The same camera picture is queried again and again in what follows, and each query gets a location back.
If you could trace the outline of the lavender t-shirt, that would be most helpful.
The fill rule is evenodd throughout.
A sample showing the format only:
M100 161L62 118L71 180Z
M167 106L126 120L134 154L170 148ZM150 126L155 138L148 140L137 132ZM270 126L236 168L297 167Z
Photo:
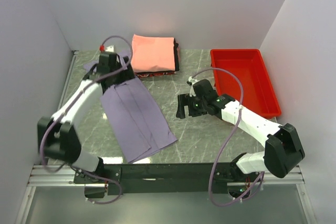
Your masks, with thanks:
M138 77L112 85L100 101L128 163L152 156L177 141Z

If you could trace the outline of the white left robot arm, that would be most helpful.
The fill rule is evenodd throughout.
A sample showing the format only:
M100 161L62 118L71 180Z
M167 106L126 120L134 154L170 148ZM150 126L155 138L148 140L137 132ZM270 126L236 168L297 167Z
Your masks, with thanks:
M46 159L57 159L86 171L91 182L101 182L105 176L103 159L82 148L76 128L82 117L112 86L134 78L129 56L102 52L66 104L51 117L42 117L38 121L38 151L42 164L47 165Z

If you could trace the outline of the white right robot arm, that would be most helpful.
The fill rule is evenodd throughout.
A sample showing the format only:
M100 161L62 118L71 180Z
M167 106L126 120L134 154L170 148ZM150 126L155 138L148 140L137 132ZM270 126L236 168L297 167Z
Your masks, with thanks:
M284 178L304 158L305 152L296 128L287 123L280 125L249 110L233 97L218 95L207 79L189 78L189 93L177 97L176 117L212 115L237 125L239 129L257 140L264 151L246 153L236 158L230 175L235 181L243 181L253 172L270 172Z

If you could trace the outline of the red patterned folded t-shirt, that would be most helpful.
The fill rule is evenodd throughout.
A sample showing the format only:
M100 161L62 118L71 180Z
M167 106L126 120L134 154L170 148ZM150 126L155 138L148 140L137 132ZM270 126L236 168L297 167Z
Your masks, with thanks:
M138 78L149 78L149 77L159 77L159 76L169 76L176 74L176 71L156 71L156 72L135 72L134 75Z

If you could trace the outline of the dusty pink folded t-shirt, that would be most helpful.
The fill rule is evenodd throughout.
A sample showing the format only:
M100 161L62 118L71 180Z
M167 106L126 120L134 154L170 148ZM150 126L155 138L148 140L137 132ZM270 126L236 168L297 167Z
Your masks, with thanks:
M181 54L180 54L180 48L179 47L177 48L177 55L178 55L179 60L181 60Z

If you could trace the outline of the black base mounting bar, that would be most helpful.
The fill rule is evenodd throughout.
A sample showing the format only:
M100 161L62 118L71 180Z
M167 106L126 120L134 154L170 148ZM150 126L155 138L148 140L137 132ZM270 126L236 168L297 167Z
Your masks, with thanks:
M257 172L242 173L233 163L218 163L211 174L211 163L180 164L106 164L99 176L89 176L75 168L75 185L85 187L90 199L104 195L117 196L142 193L193 193L211 189L214 194L226 194L230 183L251 185L260 181Z

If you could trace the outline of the red plastic bin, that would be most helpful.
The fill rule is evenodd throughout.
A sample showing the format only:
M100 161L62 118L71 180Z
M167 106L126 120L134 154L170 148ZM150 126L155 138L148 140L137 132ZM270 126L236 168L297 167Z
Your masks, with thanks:
M244 89L243 105L271 119L282 111L258 49L212 49L211 66L234 74Z

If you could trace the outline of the aluminium frame rail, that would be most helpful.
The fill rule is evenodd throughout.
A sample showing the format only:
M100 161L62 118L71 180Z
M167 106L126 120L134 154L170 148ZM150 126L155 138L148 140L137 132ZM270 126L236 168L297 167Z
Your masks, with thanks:
M181 71L172 76L144 80L178 138L173 146L142 160L148 163L212 162L232 129L210 116L179 120L176 95L187 90L192 72L210 64L210 51L188 49L181 53ZM128 194L111 203L106 197L97 206L85 200L83 185L73 182L75 172L64 166L50 174L35 165L28 180L17 223L306 223L303 198L307 195L301 169L286 178L265 175L263 189L252 199L227 208L215 207L208 194Z

